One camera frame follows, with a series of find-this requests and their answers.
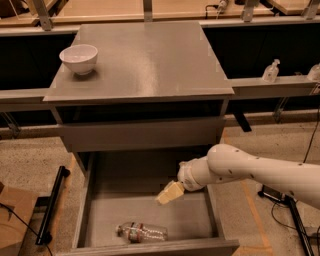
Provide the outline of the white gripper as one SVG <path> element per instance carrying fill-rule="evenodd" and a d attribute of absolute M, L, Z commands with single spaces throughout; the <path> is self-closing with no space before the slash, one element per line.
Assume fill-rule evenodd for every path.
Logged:
<path fill-rule="evenodd" d="M 182 161 L 179 164 L 177 174 L 178 181 L 169 182 L 164 191 L 160 192 L 155 201 L 165 205 L 184 194 L 184 188 L 188 191 L 197 191 L 209 184 L 211 173 L 206 157 L 195 158 L 190 161 Z"/>

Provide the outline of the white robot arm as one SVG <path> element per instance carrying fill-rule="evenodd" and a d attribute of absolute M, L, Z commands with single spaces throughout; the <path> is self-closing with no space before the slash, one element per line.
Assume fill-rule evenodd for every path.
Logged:
<path fill-rule="evenodd" d="M 278 192 L 320 208 L 320 166 L 250 155 L 228 144 L 211 147 L 206 156 L 179 164 L 177 181 L 171 181 L 156 201 L 167 204 L 210 184 L 252 179 Z"/>

